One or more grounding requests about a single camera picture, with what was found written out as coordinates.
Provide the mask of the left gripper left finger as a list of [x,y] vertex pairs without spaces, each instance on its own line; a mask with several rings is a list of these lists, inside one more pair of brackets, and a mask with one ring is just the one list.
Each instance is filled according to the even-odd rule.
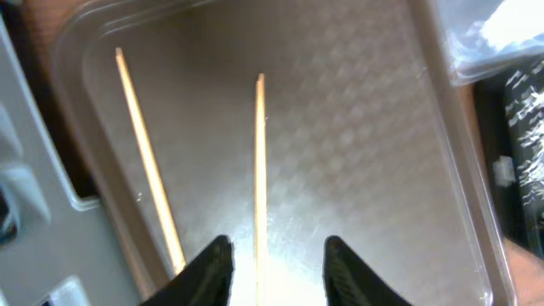
[[167,285],[141,306],[227,306],[234,273],[233,244],[216,236]]

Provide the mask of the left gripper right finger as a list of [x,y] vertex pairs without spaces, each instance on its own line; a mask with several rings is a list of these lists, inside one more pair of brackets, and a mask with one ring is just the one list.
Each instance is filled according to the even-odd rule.
[[325,241],[323,281],[328,306],[411,306],[337,235]]

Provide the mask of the rice food scraps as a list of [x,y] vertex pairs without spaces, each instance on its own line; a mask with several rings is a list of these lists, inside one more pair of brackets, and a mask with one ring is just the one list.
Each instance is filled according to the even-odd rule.
[[505,89],[507,124],[520,149],[518,181],[527,206],[543,199],[543,62],[515,70]]

